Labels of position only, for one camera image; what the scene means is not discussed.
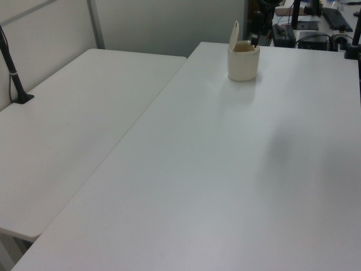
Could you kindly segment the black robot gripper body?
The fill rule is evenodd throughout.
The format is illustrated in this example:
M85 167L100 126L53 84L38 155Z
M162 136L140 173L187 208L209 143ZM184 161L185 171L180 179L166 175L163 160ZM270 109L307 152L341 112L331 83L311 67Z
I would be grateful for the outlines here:
M252 35L258 35L260 29L262 28L262 13L259 11L255 11L252 17L251 24L251 33Z

